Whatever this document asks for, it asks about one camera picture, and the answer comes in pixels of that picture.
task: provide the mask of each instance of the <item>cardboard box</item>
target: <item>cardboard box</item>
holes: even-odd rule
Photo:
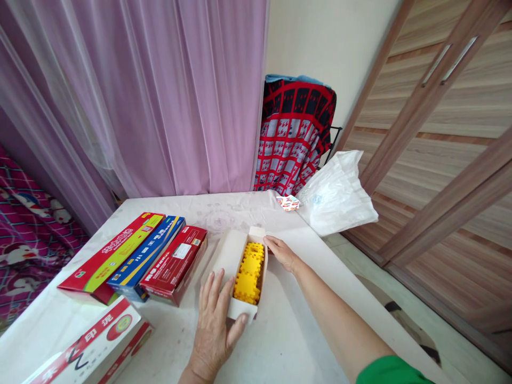
[[[140,285],[151,298],[179,306],[207,246],[206,229],[185,226]]]
[[[185,218],[167,216],[146,241],[114,272],[107,284],[129,300],[147,301],[149,295],[140,286],[140,281],[184,226]]]
[[[72,297],[96,299],[109,305],[117,299],[118,294],[107,284],[108,278],[153,232],[164,217],[157,213],[143,213],[57,288]]]
[[[248,324],[252,323],[253,319],[256,318],[256,314],[258,312],[258,307],[261,304],[261,299],[263,295],[263,285],[265,283],[265,275],[267,274],[267,262],[268,262],[268,248],[266,244],[263,242],[263,238],[265,237],[265,230],[259,227],[251,227],[249,228],[249,233],[244,233],[234,229],[227,229],[221,239],[219,240],[219,244],[215,250],[215,253],[212,256],[211,264],[213,264],[213,269],[215,273],[217,273],[221,268],[224,268],[224,279],[222,280],[222,286],[231,278],[235,277],[238,274],[240,263],[242,262],[244,256],[244,250],[247,243],[260,243],[263,244],[263,248],[265,250],[265,260],[262,266],[262,272],[259,277],[259,285],[260,285],[260,301],[258,305],[252,305],[246,303],[244,301],[237,300],[233,297],[233,292],[231,291],[231,300],[229,302],[228,309],[228,317],[232,319],[237,319],[241,314],[247,313],[249,319],[247,321]],[[210,273],[210,269],[206,271],[206,274],[203,276],[202,281],[206,280],[208,274]]]
[[[64,352],[51,357],[23,384],[111,384],[153,331],[124,297]]]

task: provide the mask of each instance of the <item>yellow toy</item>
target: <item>yellow toy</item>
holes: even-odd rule
[[[265,259],[263,244],[248,243],[244,257],[236,275],[233,297],[256,305],[260,300],[260,290],[257,288],[261,265]]]

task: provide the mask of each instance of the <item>cartoon print fabric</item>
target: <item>cartoon print fabric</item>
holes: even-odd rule
[[[335,92],[320,84],[265,82],[254,190],[296,195],[331,148]]]
[[[88,239],[0,147],[0,333]]]

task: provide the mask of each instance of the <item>white table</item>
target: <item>white table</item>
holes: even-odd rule
[[[296,212],[275,193],[248,192],[127,200],[0,338],[2,383],[22,382],[76,340],[104,307],[67,297],[56,286],[141,212],[181,215],[209,231],[209,247],[180,308],[149,300],[138,307],[156,328],[118,383],[175,383],[190,355],[197,321],[199,280],[226,228],[262,226],[285,240],[408,363],[430,380],[449,382],[439,367],[377,302]],[[220,371],[219,383],[348,383],[293,276],[269,259],[258,318]]]

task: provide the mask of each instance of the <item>white wall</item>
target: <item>white wall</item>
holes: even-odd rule
[[[267,73],[308,75],[330,85],[338,97],[332,125],[344,126],[399,3],[271,0]]]

